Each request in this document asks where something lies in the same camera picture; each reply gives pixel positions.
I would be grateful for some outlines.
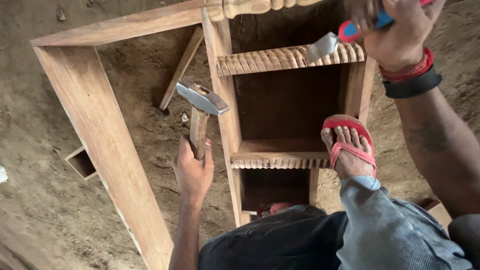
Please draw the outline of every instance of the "red and blue handle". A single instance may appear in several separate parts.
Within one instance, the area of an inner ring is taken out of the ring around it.
[[[420,5],[424,6],[432,1],[433,0],[420,0]],[[382,9],[378,12],[377,24],[375,27],[378,29],[387,24],[390,24],[391,22],[393,22],[392,17],[390,17],[387,14],[387,12],[384,9]],[[340,26],[340,29],[338,30],[338,37],[342,41],[347,43],[351,43],[357,40],[357,38],[359,38],[361,34],[362,33],[359,33],[357,31],[352,21],[345,21],[344,23],[342,23],[342,25]]]

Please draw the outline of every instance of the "hand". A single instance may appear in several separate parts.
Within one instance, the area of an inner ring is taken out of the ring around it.
[[[190,147],[189,139],[183,135],[180,138],[178,154],[172,160],[177,181],[181,189],[183,203],[201,208],[207,190],[213,181],[214,164],[210,140],[205,143],[203,160],[196,160]]]
[[[382,3],[395,22],[390,27],[373,31],[380,0],[346,0],[352,22],[364,33],[367,54],[387,71],[395,72],[417,64],[423,58],[423,42],[445,0],[434,0],[423,8],[419,0],[383,0]]]

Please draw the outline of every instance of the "sandy ground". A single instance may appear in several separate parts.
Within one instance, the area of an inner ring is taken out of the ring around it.
[[[0,0],[0,165],[9,174],[8,182],[0,184],[0,242],[30,269],[145,266],[99,179],[85,182],[63,161],[81,143],[28,41],[161,6],[153,0]],[[57,9],[64,11],[66,21],[57,21]],[[277,23],[282,13],[292,16],[283,9],[237,18],[232,22],[233,38],[251,31],[259,41],[266,41],[266,30],[251,29],[247,22],[271,19],[271,25],[281,29]],[[188,131],[180,118],[184,112],[190,114],[190,105],[174,96],[167,120],[148,107],[160,102],[192,32],[193,27],[186,27],[98,47],[171,233],[177,225],[179,188],[169,160],[180,134]],[[443,93],[477,138],[479,42],[478,2],[448,1],[428,45],[436,55],[437,70],[444,75]],[[211,87],[204,43],[185,75]],[[216,171],[202,212],[201,242],[235,226],[218,122],[212,118],[209,123]],[[368,128],[375,145],[377,175],[390,194],[420,204],[433,198],[408,155],[396,107],[384,96],[377,76]],[[322,176],[318,206],[329,212],[341,210],[333,172],[323,171]]]

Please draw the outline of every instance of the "hammer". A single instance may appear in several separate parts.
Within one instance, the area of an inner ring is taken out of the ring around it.
[[[190,124],[190,144],[197,160],[205,154],[207,121],[210,114],[222,115],[230,107],[217,94],[205,87],[189,81],[177,83],[177,92],[188,99],[192,106],[192,123]]]

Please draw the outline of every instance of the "forearm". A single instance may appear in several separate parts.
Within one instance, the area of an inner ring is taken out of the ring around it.
[[[181,200],[177,237],[170,259],[169,270],[198,269],[198,234],[201,203]]]
[[[480,213],[480,145],[440,90],[396,99],[408,150],[453,217]]]

